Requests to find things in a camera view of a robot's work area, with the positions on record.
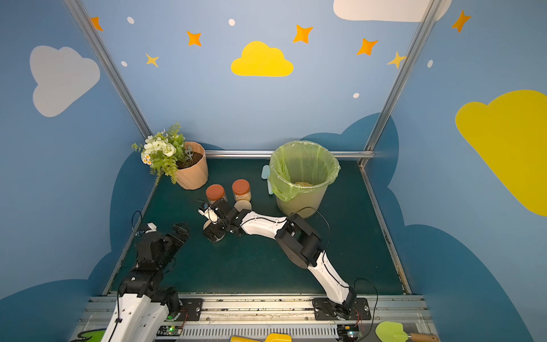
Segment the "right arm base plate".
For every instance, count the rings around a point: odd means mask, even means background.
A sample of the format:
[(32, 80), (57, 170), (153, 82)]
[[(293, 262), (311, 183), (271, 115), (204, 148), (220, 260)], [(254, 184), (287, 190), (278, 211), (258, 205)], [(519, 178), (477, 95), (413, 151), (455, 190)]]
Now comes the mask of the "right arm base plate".
[(313, 313), (317, 321), (370, 321), (372, 319), (372, 308), (369, 307), (365, 298), (357, 298), (345, 308), (333, 303), (327, 298), (313, 298), (311, 300)]

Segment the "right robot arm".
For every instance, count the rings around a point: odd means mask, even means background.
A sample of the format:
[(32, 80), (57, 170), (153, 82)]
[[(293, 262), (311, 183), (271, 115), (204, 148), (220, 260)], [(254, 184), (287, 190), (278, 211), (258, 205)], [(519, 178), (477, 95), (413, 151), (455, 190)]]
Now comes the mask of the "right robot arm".
[(238, 237), (257, 235), (275, 240), (291, 262), (309, 270), (322, 286), (327, 296), (326, 312), (339, 319), (350, 317), (356, 291), (335, 270), (319, 233), (299, 213), (270, 217), (250, 209), (236, 209), (225, 199), (202, 204), (198, 212), (209, 221), (203, 232), (211, 242), (218, 242), (228, 232)]

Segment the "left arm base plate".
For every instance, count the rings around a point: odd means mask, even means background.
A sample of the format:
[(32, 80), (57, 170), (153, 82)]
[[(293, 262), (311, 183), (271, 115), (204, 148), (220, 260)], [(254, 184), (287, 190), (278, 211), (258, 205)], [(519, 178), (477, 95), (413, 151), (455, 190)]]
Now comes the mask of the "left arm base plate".
[(199, 321), (203, 306), (201, 298), (182, 298), (175, 307), (176, 311), (170, 316), (171, 321)]

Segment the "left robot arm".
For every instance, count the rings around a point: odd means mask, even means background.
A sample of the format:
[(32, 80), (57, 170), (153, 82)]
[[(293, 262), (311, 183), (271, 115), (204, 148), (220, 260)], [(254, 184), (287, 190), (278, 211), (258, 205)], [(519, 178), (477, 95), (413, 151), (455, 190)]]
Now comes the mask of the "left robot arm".
[(115, 310), (103, 341), (153, 341), (162, 323), (179, 317), (178, 292), (162, 288), (165, 269), (189, 239), (186, 223), (164, 235), (153, 223), (136, 244), (135, 266), (118, 287)]

